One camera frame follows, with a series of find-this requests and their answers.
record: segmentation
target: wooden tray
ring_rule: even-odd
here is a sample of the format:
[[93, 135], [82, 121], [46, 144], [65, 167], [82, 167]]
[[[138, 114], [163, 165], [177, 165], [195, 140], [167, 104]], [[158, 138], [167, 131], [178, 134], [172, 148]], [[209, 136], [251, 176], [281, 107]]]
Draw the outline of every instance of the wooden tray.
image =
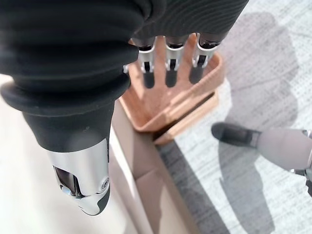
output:
[[194, 108], [190, 113], [185, 114], [184, 117], [174, 121], [167, 125], [163, 131], [160, 130], [153, 134], [154, 144], [163, 145], [174, 140], [175, 136], [182, 133], [187, 128], [191, 127], [206, 114], [208, 114], [219, 103], [217, 91], [211, 93], [211, 96], [207, 97], [207, 100], [199, 103], [200, 105]]
[[195, 85], [189, 82], [195, 43], [196, 36], [193, 34], [185, 45], [184, 55], [177, 73], [177, 84], [173, 88], [168, 88], [165, 85], [166, 48], [164, 37], [158, 37], [156, 40], [155, 86], [152, 89], [146, 89], [143, 85], [139, 62], [136, 61], [129, 65], [131, 86], [119, 100], [137, 131], [159, 132], [207, 99], [223, 82], [223, 61], [218, 53], [215, 53], [204, 70], [201, 81]]

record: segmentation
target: beige surface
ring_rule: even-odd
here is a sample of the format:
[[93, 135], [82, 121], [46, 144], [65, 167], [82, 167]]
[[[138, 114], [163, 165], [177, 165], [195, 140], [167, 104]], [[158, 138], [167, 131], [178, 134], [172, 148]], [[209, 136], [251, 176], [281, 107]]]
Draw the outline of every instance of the beige surface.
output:
[[116, 101], [112, 121], [155, 234], [196, 234], [198, 229], [148, 134], [132, 128]]

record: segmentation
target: robotic hand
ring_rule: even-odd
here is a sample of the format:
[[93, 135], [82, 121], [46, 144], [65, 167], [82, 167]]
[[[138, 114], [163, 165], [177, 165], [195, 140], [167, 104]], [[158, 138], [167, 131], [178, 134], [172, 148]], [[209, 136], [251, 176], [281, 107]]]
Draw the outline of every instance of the robotic hand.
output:
[[308, 193], [312, 196], [312, 131], [271, 129], [263, 132], [228, 123], [216, 123], [212, 134], [218, 140], [257, 149], [277, 166], [307, 178]]
[[173, 87], [188, 35], [200, 35], [193, 64], [203, 69], [247, 1], [1, 1], [0, 73], [13, 78], [1, 95], [22, 111], [61, 190], [85, 213], [99, 214], [109, 199], [114, 102], [130, 83], [123, 66], [127, 72], [139, 55], [152, 88], [155, 37], [166, 36], [166, 84]]

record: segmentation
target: gray carpet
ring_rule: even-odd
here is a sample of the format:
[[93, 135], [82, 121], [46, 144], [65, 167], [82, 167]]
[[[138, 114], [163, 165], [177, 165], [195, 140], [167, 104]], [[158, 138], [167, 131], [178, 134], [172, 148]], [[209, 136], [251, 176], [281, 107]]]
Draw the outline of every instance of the gray carpet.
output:
[[312, 129], [312, 1], [250, 0], [219, 51], [220, 104], [159, 148], [165, 164], [203, 234], [312, 233], [303, 177], [210, 133], [217, 121]]

